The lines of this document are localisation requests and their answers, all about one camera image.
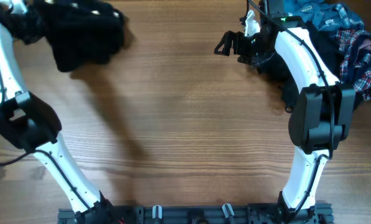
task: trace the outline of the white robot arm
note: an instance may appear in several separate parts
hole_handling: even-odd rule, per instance
[[[276,3],[280,4],[262,0],[258,7],[249,1],[264,21],[260,32],[250,36],[228,31],[214,53],[229,56],[232,48],[234,54],[240,55],[238,62],[255,67],[278,54],[297,85],[300,95],[289,121],[295,157],[290,178],[278,199],[283,208],[282,220],[290,222],[297,220],[301,210],[308,211],[315,205],[315,191],[324,165],[331,159],[338,142],[348,135],[355,91],[352,87],[340,86],[339,79],[327,69],[300,17],[267,15],[267,5]],[[249,18],[242,19],[245,19],[246,30],[255,24],[248,21]]]
[[[2,4],[12,7],[12,13],[22,14],[27,12],[22,0],[3,1]],[[13,38],[10,32],[0,23],[0,72],[5,87],[5,101],[15,100],[16,98],[21,98],[21,95],[29,94],[14,57],[12,43]],[[84,212],[93,207],[94,203],[100,201],[100,192],[80,171],[76,162],[70,156],[62,135],[58,132],[54,138],[57,140],[54,143],[50,141],[44,142],[35,148],[50,154],[50,157],[42,152],[35,152],[33,155],[50,171],[58,182],[68,197],[73,211]]]

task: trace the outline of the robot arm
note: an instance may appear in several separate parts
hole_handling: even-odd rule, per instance
[[[26,13],[22,1],[3,3],[12,7],[12,13]],[[54,110],[28,91],[14,57],[12,41],[10,32],[0,23],[0,71],[6,89],[2,106],[0,87],[0,134],[15,147],[32,153],[57,180],[73,211],[85,212],[100,202],[101,193],[70,156]],[[9,119],[7,115],[19,110],[25,115]]]
[[[324,165],[339,141],[348,135],[355,91],[351,86],[340,86],[339,79],[327,69],[300,17],[264,13],[268,12],[267,5],[280,4],[276,3],[263,0],[260,7],[254,5],[262,17],[260,32],[250,36],[228,31],[214,53],[229,56],[232,48],[234,54],[240,55],[238,62],[255,67],[278,54],[297,85],[300,95],[289,120],[295,157],[290,178],[278,199],[281,220],[290,222],[311,218]],[[250,30],[250,24],[253,23],[246,20],[246,30]],[[331,104],[334,114],[329,110]]]

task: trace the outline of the blue fabric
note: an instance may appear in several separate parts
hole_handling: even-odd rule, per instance
[[[285,12],[296,12],[307,3],[323,3],[324,0],[283,0],[283,8]]]
[[[283,0],[285,11],[311,21],[318,31],[362,30],[362,19],[344,4],[326,4],[324,0]]]

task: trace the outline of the black garment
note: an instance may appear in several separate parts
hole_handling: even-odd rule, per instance
[[[12,13],[13,10],[13,7],[5,9],[0,5],[0,23],[13,38],[33,44],[44,37],[43,20],[33,6],[27,6],[27,12],[23,14]]]
[[[329,38],[330,32],[318,32],[311,21],[306,22],[309,38],[324,64],[335,76],[340,74],[340,64],[344,54],[339,50],[339,44]]]
[[[282,91],[281,99],[286,104],[286,112],[291,113],[297,103],[298,89],[282,57],[275,53],[270,60],[259,65],[257,71],[260,74],[268,74],[270,81],[283,82],[283,84],[279,86],[279,89]]]
[[[61,72],[83,63],[108,63],[123,46],[123,15],[97,0],[35,0]]]

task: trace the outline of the white tag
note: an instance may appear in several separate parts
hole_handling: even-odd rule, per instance
[[[301,9],[301,12],[306,12],[306,11],[310,11],[310,10],[312,10],[312,6],[306,6],[306,7]]]
[[[328,19],[328,20],[324,21],[324,23],[326,23],[326,25],[329,25],[329,24],[334,23],[334,20]]]
[[[246,19],[246,28],[245,28],[245,37],[251,37],[255,33],[260,32],[260,24],[254,20],[254,11],[250,10],[247,13],[247,19]]]

